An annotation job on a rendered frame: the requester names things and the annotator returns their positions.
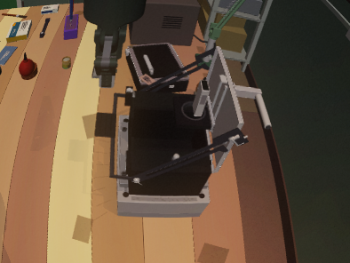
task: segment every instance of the blue card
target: blue card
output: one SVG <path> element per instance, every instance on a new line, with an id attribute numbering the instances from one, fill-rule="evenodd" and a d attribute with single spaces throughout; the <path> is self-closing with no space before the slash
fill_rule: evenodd
<path id="1" fill-rule="evenodd" d="M 0 65 L 4 65 L 7 60 L 12 56 L 17 46 L 5 46 L 0 52 Z"/>

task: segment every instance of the white shelving unit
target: white shelving unit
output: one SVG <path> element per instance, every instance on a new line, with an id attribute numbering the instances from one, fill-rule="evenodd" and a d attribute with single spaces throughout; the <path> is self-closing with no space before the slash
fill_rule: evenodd
<path id="1" fill-rule="evenodd" d="M 228 9 L 226 9 L 226 8 L 219 7 L 220 0 L 207 0 L 207 1 L 209 3 L 209 6 L 211 7 L 211 13 L 209 15 L 208 23 L 207 23 L 207 26 L 206 26 L 205 32 L 204 32 L 204 40 L 205 41 L 208 41 L 210 25 L 211 25 L 211 23 L 213 23 L 215 21 L 217 13 L 225 14 L 228 11 Z M 270 10 L 272 1 L 273 0 L 265 0 L 264 5 L 261 8 L 261 12 L 258 16 L 251 15 L 251 14 L 244 13 L 244 12 L 236 12 L 234 14 L 234 16 L 237 18 L 252 20 L 252 21 L 255 21 L 258 23 L 257 27 L 255 28 L 254 35 L 253 35 L 253 38 L 251 39 L 251 44 L 250 44 L 247 52 L 244 50 L 244 48 L 242 49 L 242 52 L 240 52 L 240 53 L 223 50 L 225 59 L 236 60 L 236 61 L 240 61 L 243 63 L 242 72 L 245 71 L 248 64 L 251 62 L 251 57 L 253 56 L 253 53 L 254 53 L 255 48 L 257 46 L 258 39 L 260 37 L 262 28 L 264 27 L 264 23 L 266 21 L 266 17 L 268 15 L 269 10 Z"/>

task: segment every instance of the dark wall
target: dark wall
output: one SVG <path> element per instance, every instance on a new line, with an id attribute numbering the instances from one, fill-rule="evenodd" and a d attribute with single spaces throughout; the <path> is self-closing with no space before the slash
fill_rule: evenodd
<path id="1" fill-rule="evenodd" d="M 350 11 L 343 2 L 338 8 Z M 346 32 L 321 0 L 274 1 L 251 61 L 281 157 L 299 263 L 350 262 Z"/>

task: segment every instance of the striped wooden tabletop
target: striped wooden tabletop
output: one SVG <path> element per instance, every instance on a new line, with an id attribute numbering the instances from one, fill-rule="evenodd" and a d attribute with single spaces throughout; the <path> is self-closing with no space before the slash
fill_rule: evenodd
<path id="1" fill-rule="evenodd" d="M 75 4 L 78 38 L 63 40 L 68 7 L 61 4 L 58 13 L 45 15 L 42 6 L 1 11 L 33 22 L 28 40 L 7 44 L 11 24 L 22 19 L 0 16 L 0 51 L 17 47 L 0 75 L 2 262 L 297 262 L 274 136 L 263 129 L 253 100 L 240 99 L 250 143 L 234 147 L 210 177 L 211 203 L 200 217 L 117 215 L 116 180 L 108 177 L 111 140 L 95 129 L 101 113 L 112 116 L 112 123 L 128 114 L 119 96 L 113 115 L 114 94 L 133 81 L 123 52 L 115 86 L 99 88 L 91 78 L 97 26 L 84 18 L 84 4 Z M 39 38 L 48 17 L 46 35 Z M 123 49 L 130 45 L 127 34 Z M 198 25 L 195 34 L 203 37 Z M 191 46 L 174 48 L 187 65 L 205 45 L 194 38 Z M 18 70 L 24 52 L 38 66 L 31 80 Z M 66 56 L 69 69 L 62 68 Z M 239 62 L 227 65 L 236 84 L 256 87 L 250 68 L 244 74 Z M 187 92 L 206 72 L 190 76 Z"/>

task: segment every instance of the purple box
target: purple box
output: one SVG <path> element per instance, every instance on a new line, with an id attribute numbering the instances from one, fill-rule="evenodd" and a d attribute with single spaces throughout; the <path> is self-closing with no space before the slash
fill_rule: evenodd
<path id="1" fill-rule="evenodd" d="M 64 28 L 64 40 L 75 39 L 78 37 L 78 23 L 79 15 L 73 15 L 72 25 L 70 25 L 70 18 L 66 16 L 66 23 Z"/>

